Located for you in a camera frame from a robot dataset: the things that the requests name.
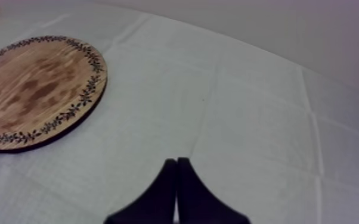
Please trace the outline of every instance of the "wood grain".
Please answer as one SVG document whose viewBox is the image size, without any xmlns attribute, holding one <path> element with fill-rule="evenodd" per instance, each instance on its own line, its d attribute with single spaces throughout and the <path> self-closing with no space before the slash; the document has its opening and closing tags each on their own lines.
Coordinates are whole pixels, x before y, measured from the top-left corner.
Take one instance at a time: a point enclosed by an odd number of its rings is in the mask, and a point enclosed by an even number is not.
<svg viewBox="0 0 359 224">
<path fill-rule="evenodd" d="M 28 39 L 0 52 L 0 150 L 35 145 L 67 129 L 106 86 L 102 56 L 76 39 Z"/>
</svg>

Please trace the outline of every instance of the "white tablecloth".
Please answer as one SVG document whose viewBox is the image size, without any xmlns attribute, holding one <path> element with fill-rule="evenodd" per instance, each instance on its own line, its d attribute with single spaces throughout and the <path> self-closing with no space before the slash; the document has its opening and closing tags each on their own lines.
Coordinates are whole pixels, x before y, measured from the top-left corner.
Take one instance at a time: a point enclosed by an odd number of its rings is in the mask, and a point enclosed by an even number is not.
<svg viewBox="0 0 359 224">
<path fill-rule="evenodd" d="M 167 18 L 82 1 L 0 1 L 0 48 L 41 35 L 95 46 L 109 81 L 73 132 L 0 155 L 0 224 L 102 223 L 179 156 L 254 224 L 359 223 L 356 92 Z"/>
</svg>

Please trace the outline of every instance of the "round wooden board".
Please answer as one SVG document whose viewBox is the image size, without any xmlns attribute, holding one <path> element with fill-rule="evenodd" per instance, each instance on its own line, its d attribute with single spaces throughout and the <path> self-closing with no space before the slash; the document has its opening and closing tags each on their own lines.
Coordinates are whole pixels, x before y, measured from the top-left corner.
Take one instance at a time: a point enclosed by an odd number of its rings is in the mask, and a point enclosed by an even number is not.
<svg viewBox="0 0 359 224">
<path fill-rule="evenodd" d="M 0 50 L 0 152 L 39 145 L 73 126 L 101 97 L 107 68 L 91 45 L 42 36 Z"/>
</svg>

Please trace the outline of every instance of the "decorative leaf border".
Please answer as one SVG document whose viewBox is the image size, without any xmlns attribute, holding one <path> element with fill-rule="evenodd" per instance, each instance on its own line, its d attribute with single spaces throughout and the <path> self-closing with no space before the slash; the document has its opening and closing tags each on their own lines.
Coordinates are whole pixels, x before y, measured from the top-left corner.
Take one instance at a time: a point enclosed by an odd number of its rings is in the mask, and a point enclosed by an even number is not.
<svg viewBox="0 0 359 224">
<path fill-rule="evenodd" d="M 95 75 L 92 75 L 90 79 L 88 79 L 88 83 L 86 88 L 82 90 L 82 93 L 79 95 L 79 102 L 74 105 L 72 104 L 67 111 L 60 113 L 58 116 L 54 118 L 51 122 L 46 122 L 39 130 L 33 130 L 28 133 L 3 133 L 0 134 L 0 143 L 22 143 L 27 144 L 28 142 L 34 141 L 37 137 L 41 135 L 46 135 L 50 133 L 52 130 L 55 130 L 57 126 L 61 125 L 63 122 L 70 120 L 75 117 L 76 113 L 81 110 L 82 107 L 86 106 L 87 103 L 92 102 L 92 95 L 96 91 L 96 85 L 101 80 L 100 73 L 104 71 L 103 66 L 100 63 L 99 56 L 93 53 L 92 48 L 87 46 L 81 42 L 76 41 L 75 39 L 70 39 L 65 36 L 41 36 L 37 38 L 26 39 L 17 43 L 13 43 L 6 48 L 0 50 L 0 57 L 3 56 L 7 51 L 14 50 L 16 48 L 20 48 L 23 46 L 30 45 L 32 43 L 40 43 L 40 42 L 54 42 L 54 41 L 65 41 L 66 44 L 76 49 L 77 51 L 82 51 L 85 54 L 85 57 L 88 59 L 88 64 L 92 67 L 92 71 Z"/>
</svg>

